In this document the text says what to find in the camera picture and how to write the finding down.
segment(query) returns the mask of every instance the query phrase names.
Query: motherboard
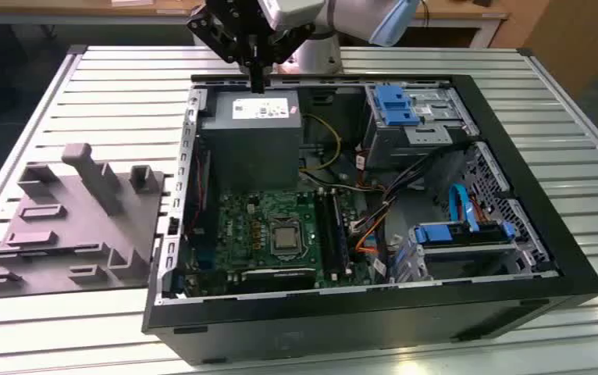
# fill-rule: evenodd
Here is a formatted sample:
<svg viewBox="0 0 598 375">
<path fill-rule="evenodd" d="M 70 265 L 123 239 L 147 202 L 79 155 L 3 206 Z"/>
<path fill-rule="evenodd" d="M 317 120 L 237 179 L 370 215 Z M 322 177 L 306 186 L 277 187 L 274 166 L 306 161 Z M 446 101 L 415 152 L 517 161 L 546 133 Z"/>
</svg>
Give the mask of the motherboard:
<svg viewBox="0 0 598 375">
<path fill-rule="evenodd" d="M 326 267 L 331 259 L 321 239 L 358 217 L 353 193 L 334 197 L 341 220 L 315 210 L 323 199 L 317 191 L 222 194 L 213 269 L 202 272 L 201 294 L 370 284 L 369 266 L 350 263 L 347 256 L 347 274 L 333 275 Z"/>
</svg>

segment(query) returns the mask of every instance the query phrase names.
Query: wire bundle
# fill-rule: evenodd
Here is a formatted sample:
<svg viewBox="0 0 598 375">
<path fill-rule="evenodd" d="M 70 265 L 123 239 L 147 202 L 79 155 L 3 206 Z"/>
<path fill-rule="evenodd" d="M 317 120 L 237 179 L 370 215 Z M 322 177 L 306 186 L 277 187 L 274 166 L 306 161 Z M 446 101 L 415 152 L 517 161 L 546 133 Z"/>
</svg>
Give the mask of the wire bundle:
<svg viewBox="0 0 598 375">
<path fill-rule="evenodd" d="M 443 146 L 441 148 L 434 149 L 429 154 L 426 154 L 410 167 L 407 167 L 403 172 L 399 173 L 394 181 L 391 182 L 390 186 L 385 190 L 385 193 L 382 194 L 382 203 L 375 210 L 375 212 L 363 217 L 359 222 L 354 225 L 354 229 L 359 229 L 366 226 L 367 223 L 373 222 L 371 227 L 369 228 L 367 233 L 362 236 L 362 238 L 358 241 L 358 245 L 355 247 L 355 250 L 358 252 L 373 252 L 371 248 L 363 248 L 362 244 L 366 241 L 366 237 L 373 233 L 373 231 L 383 225 L 385 217 L 389 214 L 389 210 L 391 208 L 391 204 L 397 200 L 398 193 L 407 188 L 410 184 L 417 182 L 429 171 L 434 161 L 438 157 L 442 155 L 466 150 L 476 139 L 462 141 L 458 143 L 454 143 L 451 145 Z"/>
</svg>

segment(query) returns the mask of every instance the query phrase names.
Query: blue plastic latch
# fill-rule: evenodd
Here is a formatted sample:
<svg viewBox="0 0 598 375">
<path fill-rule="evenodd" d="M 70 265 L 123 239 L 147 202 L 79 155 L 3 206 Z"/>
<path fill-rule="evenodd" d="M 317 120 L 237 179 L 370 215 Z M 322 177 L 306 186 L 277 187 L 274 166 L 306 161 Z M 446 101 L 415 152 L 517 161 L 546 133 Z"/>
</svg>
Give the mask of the blue plastic latch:
<svg viewBox="0 0 598 375">
<path fill-rule="evenodd" d="M 411 99 L 401 86 L 383 84 L 375 86 L 375 103 L 387 126 L 403 127 L 421 124 L 421 118 L 413 109 Z"/>
<path fill-rule="evenodd" d="M 504 231 L 506 232 L 506 236 L 510 240 L 517 237 L 516 225 L 509 221 L 504 221 Z"/>
<path fill-rule="evenodd" d="M 415 228 L 415 238 L 421 244 L 426 243 L 426 241 L 427 241 L 426 240 L 426 232 L 422 227 Z"/>
<path fill-rule="evenodd" d="M 446 224 L 423 225 L 422 229 L 425 230 L 429 241 L 431 242 L 453 240 L 453 235 L 449 232 L 449 227 Z"/>
<path fill-rule="evenodd" d="M 409 97 L 401 86 L 379 84 L 375 87 L 375 98 L 382 109 L 409 109 Z"/>
</svg>

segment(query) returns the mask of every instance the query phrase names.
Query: black wire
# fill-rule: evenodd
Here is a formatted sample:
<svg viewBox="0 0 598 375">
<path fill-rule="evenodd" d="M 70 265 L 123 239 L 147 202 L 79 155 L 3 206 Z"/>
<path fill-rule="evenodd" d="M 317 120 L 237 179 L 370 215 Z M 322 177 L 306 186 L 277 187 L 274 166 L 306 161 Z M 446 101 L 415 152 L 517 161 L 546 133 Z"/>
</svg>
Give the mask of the black wire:
<svg viewBox="0 0 598 375">
<path fill-rule="evenodd" d="M 426 0 L 422 0 L 422 5 L 425 6 L 425 27 L 429 27 L 431 20 L 431 12 L 429 11 L 429 5 L 426 4 Z"/>
<path fill-rule="evenodd" d="M 419 159 L 403 172 L 401 172 L 399 176 L 390 184 L 387 188 L 387 192 L 383 195 L 383 199 L 393 197 L 397 193 L 406 188 L 409 184 L 413 184 L 418 181 L 426 174 L 431 161 L 437 159 L 439 156 L 455 152 L 466 150 L 472 144 L 477 141 L 477 138 L 469 139 L 468 141 L 461 141 L 453 143 L 451 145 L 435 148 L 429 154 L 426 154 L 422 159 Z"/>
</svg>

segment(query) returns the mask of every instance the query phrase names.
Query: sticker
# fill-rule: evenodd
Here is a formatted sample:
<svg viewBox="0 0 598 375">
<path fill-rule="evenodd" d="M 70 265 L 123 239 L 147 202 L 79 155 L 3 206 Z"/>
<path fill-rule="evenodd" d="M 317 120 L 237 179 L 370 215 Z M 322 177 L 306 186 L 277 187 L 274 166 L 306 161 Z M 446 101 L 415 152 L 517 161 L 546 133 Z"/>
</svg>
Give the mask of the sticker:
<svg viewBox="0 0 598 375">
<path fill-rule="evenodd" d="M 233 102 L 234 120 L 286 119 L 289 117 L 287 98 L 247 98 L 237 99 Z"/>
<path fill-rule="evenodd" d="M 361 155 L 358 155 L 357 158 L 354 158 L 354 164 L 358 168 L 358 170 L 363 170 L 366 168 L 366 158 Z"/>
<path fill-rule="evenodd" d="M 375 262 L 373 262 L 373 268 L 378 271 L 379 274 L 383 276 L 387 274 L 387 266 L 382 264 L 381 260 L 375 258 Z"/>
</svg>

